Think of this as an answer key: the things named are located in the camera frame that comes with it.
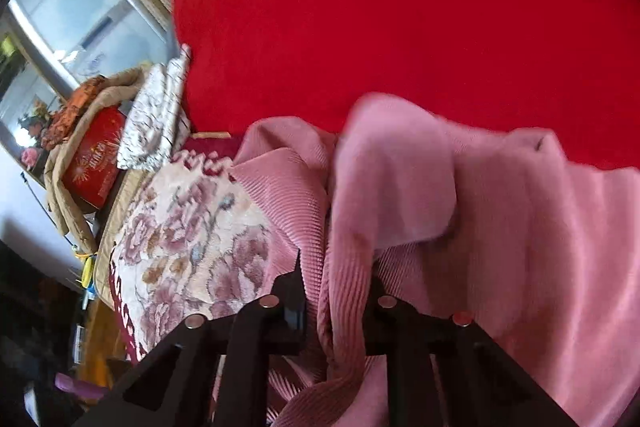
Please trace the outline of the pink corduroy jacket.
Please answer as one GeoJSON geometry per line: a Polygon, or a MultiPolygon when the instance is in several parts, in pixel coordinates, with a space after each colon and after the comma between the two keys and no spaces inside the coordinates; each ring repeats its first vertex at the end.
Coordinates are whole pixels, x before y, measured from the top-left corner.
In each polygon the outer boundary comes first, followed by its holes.
{"type": "Polygon", "coordinates": [[[270,224],[267,279],[299,265],[310,313],[277,376],[280,426],[382,426],[385,369],[364,355],[370,282],[420,312],[472,312],[582,426],[639,388],[639,173],[570,162],[544,130],[461,126],[370,94],[332,134],[254,122],[231,169],[270,224]]]}

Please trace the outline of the floral plush blanket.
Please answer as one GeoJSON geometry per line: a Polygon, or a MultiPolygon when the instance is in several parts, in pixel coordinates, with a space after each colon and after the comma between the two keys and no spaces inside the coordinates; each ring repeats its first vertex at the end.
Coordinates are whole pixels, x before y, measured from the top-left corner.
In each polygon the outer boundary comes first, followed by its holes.
{"type": "Polygon", "coordinates": [[[228,317],[293,270],[295,247],[277,239],[230,172],[241,143],[197,136],[157,171],[126,173],[102,257],[129,360],[188,315],[228,317]]]}

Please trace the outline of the red gift box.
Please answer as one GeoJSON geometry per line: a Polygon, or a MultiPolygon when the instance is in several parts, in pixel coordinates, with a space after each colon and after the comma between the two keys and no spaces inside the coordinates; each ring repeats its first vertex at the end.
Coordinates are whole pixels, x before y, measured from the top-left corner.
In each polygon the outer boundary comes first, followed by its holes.
{"type": "Polygon", "coordinates": [[[101,209],[118,175],[117,153],[126,117],[117,106],[96,113],[62,178],[70,194],[101,209]]]}

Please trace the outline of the white crackle-pattern cloth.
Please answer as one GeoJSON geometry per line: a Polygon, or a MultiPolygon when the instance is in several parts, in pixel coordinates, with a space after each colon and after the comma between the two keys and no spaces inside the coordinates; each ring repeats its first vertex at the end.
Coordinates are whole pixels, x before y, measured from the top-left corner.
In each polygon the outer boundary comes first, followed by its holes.
{"type": "Polygon", "coordinates": [[[154,64],[132,102],[117,152],[120,170],[157,171],[168,164],[190,135],[182,108],[191,50],[183,44],[167,64],[154,64]]]}

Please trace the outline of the orange patterned cloth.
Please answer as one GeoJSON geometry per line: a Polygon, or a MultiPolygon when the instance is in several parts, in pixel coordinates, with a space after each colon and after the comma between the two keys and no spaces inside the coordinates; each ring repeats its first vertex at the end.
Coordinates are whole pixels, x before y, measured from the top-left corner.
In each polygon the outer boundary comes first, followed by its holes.
{"type": "Polygon", "coordinates": [[[64,106],[54,114],[50,126],[43,131],[40,140],[43,150],[51,152],[73,132],[80,117],[105,85],[106,78],[99,75],[88,79],[72,93],[64,106]]]}

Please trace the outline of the flower bouquet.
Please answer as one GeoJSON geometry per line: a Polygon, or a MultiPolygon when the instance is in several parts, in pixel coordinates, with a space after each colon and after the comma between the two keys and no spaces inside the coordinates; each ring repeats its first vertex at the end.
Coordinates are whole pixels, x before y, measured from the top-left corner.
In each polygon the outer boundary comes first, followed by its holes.
{"type": "Polygon", "coordinates": [[[17,121],[18,130],[16,133],[22,140],[17,144],[23,149],[21,163],[27,170],[36,167],[43,151],[44,134],[52,124],[52,120],[53,116],[47,104],[41,98],[35,98],[32,108],[17,121]]]}

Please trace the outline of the red quilt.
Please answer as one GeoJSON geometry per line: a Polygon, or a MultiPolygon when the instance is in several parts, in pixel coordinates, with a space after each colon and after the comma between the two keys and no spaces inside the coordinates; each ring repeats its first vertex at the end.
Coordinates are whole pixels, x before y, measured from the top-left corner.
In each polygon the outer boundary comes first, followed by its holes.
{"type": "Polygon", "coordinates": [[[195,129],[341,130],[390,93],[460,124],[544,128],[572,161],[639,162],[639,0],[172,0],[195,129]]]}

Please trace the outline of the window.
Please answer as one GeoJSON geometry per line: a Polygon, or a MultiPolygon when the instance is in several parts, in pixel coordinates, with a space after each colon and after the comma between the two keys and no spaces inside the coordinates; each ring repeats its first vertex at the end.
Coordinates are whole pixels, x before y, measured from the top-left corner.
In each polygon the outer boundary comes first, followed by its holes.
{"type": "Polygon", "coordinates": [[[27,170],[18,120],[35,98],[53,114],[91,77],[166,61],[167,32],[140,0],[9,0],[1,10],[1,145],[27,170]]]}

